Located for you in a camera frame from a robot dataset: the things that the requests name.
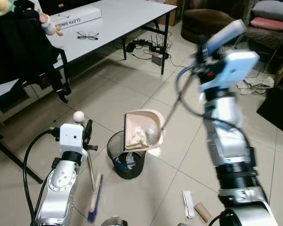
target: stuffed toy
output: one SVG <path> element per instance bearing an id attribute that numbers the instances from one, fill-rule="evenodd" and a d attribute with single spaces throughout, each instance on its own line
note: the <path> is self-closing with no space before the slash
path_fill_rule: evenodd
<path id="1" fill-rule="evenodd" d="M 40 21 L 42 29 L 45 34 L 62 36 L 63 33 L 60 31 L 60 27 L 56 27 L 50 20 L 49 15 L 38 13 L 33 10 L 34 4 L 28 0 L 0 0 L 0 16 L 3 18 L 13 18 L 14 15 L 21 15 L 21 18 L 36 18 Z"/>

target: dustpan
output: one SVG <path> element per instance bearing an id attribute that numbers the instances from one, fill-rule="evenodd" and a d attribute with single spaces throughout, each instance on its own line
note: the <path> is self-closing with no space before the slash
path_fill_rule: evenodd
<path id="1" fill-rule="evenodd" d="M 125 114 L 124 152 L 141 152 L 159 147 L 163 143 L 161 127 L 165 122 L 158 111 L 135 110 Z"/>

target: table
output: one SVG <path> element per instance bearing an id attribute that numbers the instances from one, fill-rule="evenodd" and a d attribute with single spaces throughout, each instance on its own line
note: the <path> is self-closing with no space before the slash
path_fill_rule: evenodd
<path id="1" fill-rule="evenodd" d="M 124 37 L 137 28 L 164 35 L 164 49 L 166 49 L 170 12 L 176 9 L 177 6 L 146 0 L 101 0 L 90 5 L 102 11 L 102 18 L 65 28 L 62 30 L 64 35 L 61 37 L 57 35 L 49 37 L 53 46 L 62 48 L 65 51 L 68 62 L 77 60 L 117 38 Z M 145 26 L 145 24 L 163 15 L 166 15 L 164 31 Z M 99 33 L 99 39 L 80 40 L 77 38 L 76 32 L 78 31 Z M 122 38 L 122 41 L 124 58 L 126 59 L 124 38 Z M 62 61 L 59 60 L 55 67 L 61 66 Z M 165 54 L 161 66 L 161 74 L 164 72 L 164 67 Z"/>

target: cloth on floor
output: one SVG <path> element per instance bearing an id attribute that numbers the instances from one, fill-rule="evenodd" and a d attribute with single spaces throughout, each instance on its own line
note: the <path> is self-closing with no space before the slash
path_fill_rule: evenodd
<path id="1" fill-rule="evenodd" d="M 274 87 L 274 79 L 272 75 L 260 73 L 257 77 L 247 77 L 245 80 L 237 83 L 241 95 L 251 94 L 257 92 L 259 94 L 265 93 L 268 89 Z"/>

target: black trash can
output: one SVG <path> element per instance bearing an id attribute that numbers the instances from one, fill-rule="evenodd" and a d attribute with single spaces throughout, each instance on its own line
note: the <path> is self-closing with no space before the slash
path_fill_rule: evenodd
<path id="1" fill-rule="evenodd" d="M 134 162 L 127 164 L 128 153 L 123 152 L 124 131 L 114 134 L 107 144 L 107 153 L 114 164 L 116 173 L 123 179 L 132 179 L 140 175 L 146 152 L 132 152 Z"/>

